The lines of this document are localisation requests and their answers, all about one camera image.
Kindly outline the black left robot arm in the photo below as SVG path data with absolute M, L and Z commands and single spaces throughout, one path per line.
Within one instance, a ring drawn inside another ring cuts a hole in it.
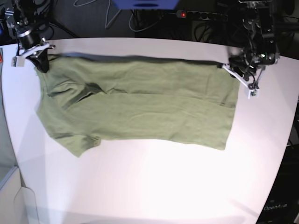
M 281 21 L 273 0 L 241 0 L 238 10 L 242 25 L 236 29 L 245 36 L 245 44 L 237 55 L 231 55 L 222 67 L 236 78 L 250 95 L 259 92 L 259 81 L 267 66 L 278 62 L 278 37 L 283 33 L 295 34 L 298 22 Z

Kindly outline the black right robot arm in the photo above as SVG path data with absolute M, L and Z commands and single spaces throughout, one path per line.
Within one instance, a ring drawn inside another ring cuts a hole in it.
M 47 12 L 50 0 L 2 0 L 0 2 L 0 31 L 6 41 L 16 42 L 14 67 L 23 67 L 29 60 L 42 73 L 50 66 L 48 50 L 55 46 L 44 37 L 50 28 Z

